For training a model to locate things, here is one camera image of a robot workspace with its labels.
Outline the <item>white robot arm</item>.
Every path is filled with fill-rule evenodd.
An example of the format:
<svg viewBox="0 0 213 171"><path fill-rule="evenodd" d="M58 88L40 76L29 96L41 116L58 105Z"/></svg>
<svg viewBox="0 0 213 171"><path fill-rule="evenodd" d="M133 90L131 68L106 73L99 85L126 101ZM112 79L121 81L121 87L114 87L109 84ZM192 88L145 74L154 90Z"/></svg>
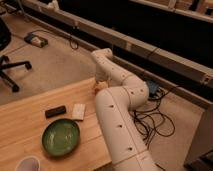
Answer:
<svg viewBox="0 0 213 171"><path fill-rule="evenodd" d="M109 48L91 53L96 81L111 78L117 86L100 90L95 98L96 115L115 171L158 171L142 136L129 114L148 101L147 84L112 61Z"/></svg>

